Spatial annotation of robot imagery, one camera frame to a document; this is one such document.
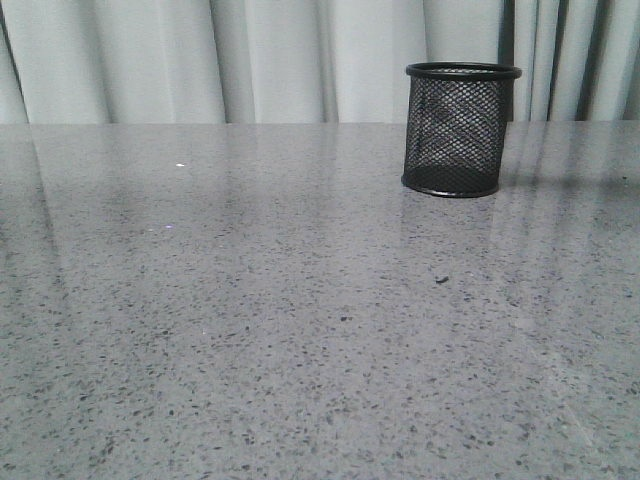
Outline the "black mesh pen bucket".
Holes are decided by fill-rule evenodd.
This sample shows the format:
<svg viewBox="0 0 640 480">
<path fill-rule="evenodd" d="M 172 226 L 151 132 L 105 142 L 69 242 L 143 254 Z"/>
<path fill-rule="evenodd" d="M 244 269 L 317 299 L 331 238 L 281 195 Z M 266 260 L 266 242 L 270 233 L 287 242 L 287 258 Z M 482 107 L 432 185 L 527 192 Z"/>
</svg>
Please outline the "black mesh pen bucket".
<svg viewBox="0 0 640 480">
<path fill-rule="evenodd" d="M 513 86 L 522 70 L 505 64 L 424 62 L 410 79 L 404 186 L 447 198 L 499 188 Z"/>
</svg>

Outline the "white pleated curtain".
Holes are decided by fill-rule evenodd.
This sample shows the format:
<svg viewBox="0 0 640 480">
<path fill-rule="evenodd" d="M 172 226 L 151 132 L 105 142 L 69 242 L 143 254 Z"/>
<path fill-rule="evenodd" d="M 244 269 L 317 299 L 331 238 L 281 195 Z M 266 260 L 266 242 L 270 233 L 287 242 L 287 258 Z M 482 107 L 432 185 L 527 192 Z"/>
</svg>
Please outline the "white pleated curtain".
<svg viewBox="0 0 640 480">
<path fill-rule="evenodd" d="M 514 115 L 639 116 L 635 1 L 5 1 L 5 124 L 401 122 L 405 67 L 519 67 Z"/>
</svg>

